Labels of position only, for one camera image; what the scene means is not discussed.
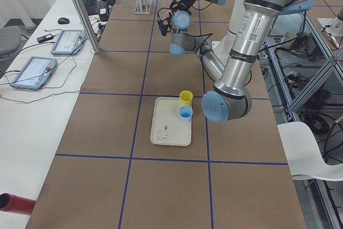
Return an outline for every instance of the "plastic cup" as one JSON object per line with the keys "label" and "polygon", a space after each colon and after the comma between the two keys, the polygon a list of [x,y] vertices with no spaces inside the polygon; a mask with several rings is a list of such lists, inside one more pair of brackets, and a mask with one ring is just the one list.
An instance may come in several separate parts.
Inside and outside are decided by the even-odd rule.
{"label": "plastic cup", "polygon": [[190,91],[182,91],[180,92],[180,102],[181,106],[188,106],[192,105],[193,93]]}
{"label": "plastic cup", "polygon": [[31,215],[36,201],[9,193],[0,195],[0,211]]}
{"label": "plastic cup", "polygon": [[181,122],[187,124],[191,121],[193,109],[188,106],[183,106],[178,111],[178,114],[180,115]]}

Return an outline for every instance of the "computer mouse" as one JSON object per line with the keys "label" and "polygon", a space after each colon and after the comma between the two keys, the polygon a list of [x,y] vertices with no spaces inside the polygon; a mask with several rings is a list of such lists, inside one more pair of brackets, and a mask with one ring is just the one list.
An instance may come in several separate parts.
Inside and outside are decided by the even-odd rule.
{"label": "computer mouse", "polygon": [[58,24],[68,24],[70,21],[68,18],[65,18],[65,17],[61,17],[58,19]]}

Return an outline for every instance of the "keyboard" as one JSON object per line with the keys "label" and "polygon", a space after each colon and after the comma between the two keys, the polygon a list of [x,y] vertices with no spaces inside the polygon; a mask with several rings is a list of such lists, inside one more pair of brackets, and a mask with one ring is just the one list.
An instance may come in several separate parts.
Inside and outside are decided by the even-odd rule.
{"label": "keyboard", "polygon": [[99,13],[98,0],[82,0],[82,2],[89,16]]}

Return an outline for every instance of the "white tray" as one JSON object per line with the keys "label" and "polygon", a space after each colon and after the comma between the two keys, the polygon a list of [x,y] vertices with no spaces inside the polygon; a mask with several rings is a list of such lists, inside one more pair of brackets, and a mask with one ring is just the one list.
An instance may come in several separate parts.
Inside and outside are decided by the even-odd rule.
{"label": "white tray", "polygon": [[158,145],[188,146],[192,137],[192,121],[181,122],[179,98],[158,97],[155,100],[150,141]]}

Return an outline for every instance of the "blue cup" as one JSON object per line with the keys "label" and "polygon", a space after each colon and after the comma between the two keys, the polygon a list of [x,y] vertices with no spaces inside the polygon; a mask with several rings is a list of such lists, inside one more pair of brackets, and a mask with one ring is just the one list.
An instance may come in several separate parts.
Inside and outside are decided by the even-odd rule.
{"label": "blue cup", "polygon": [[181,122],[187,124],[191,121],[191,117],[193,115],[193,109],[188,106],[183,106],[178,111],[178,114],[180,115]]}

